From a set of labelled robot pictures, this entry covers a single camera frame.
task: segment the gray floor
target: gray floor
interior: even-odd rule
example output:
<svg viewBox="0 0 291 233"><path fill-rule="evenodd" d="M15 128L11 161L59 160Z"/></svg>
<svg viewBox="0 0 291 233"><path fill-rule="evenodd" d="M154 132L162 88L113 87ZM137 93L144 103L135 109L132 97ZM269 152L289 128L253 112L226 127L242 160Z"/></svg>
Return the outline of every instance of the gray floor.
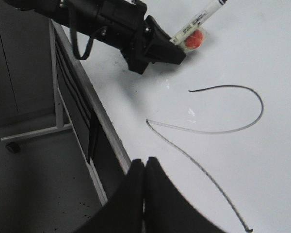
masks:
<svg viewBox="0 0 291 233"><path fill-rule="evenodd" d="M53 126L42 117L0 128L0 138ZM9 153L0 142L0 233L69 233L99 208L72 131L20 143Z"/></svg>

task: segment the marker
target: marker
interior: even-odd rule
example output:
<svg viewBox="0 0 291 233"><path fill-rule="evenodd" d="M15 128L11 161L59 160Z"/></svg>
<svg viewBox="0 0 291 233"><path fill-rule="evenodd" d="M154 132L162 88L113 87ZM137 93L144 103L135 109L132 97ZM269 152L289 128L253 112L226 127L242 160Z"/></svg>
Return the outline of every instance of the marker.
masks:
<svg viewBox="0 0 291 233"><path fill-rule="evenodd" d="M212 16L217 10L224 6L226 1L227 0L213 0L200 13L194 16L194 18L188 24L186 24L174 37L172 37L170 39L170 42L182 47L183 50L187 50L185 40L190 35L194 34L195 31L200 27L200 25L202 25L210 16Z"/></svg>

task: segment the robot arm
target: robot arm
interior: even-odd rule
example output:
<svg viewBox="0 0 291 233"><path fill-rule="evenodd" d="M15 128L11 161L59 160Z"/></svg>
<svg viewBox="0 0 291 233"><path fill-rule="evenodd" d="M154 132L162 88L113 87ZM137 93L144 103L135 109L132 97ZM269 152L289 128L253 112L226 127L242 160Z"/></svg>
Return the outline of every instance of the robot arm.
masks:
<svg viewBox="0 0 291 233"><path fill-rule="evenodd" d="M173 43L152 16L144 20L146 4L140 0L4 0L18 10L34 9L70 27L77 59L90 53L94 39L119 49L131 71L142 74L148 64L180 64L186 54ZM84 56L77 46L77 32L90 36Z"/></svg>

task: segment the white tabletop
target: white tabletop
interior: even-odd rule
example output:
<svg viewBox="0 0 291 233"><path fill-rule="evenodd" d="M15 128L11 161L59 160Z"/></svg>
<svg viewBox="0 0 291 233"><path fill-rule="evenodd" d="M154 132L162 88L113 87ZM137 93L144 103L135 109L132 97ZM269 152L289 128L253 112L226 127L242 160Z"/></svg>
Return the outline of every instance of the white tabletop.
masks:
<svg viewBox="0 0 291 233"><path fill-rule="evenodd" d="M173 36L209 0L145 2L147 14ZM224 197L146 119L204 131L238 128L259 115L252 92L188 90L223 84L256 90L264 115L246 130L208 135L153 127L207 169L254 232L291 233L291 0L230 0L203 28L207 40L180 66L150 64L138 75L99 41L82 65L129 157L157 157L185 198L229 233L244 230ZM84 47L87 37L79 40Z"/></svg>

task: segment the caster wheel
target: caster wheel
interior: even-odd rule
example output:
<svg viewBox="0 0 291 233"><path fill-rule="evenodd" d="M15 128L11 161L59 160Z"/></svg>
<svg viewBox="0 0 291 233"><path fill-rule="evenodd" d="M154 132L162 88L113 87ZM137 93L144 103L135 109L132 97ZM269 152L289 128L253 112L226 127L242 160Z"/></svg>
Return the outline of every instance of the caster wheel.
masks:
<svg viewBox="0 0 291 233"><path fill-rule="evenodd" d="M5 147L7 148L8 151L10 151L13 154L20 152L20 147L16 142L10 142L6 144Z"/></svg>

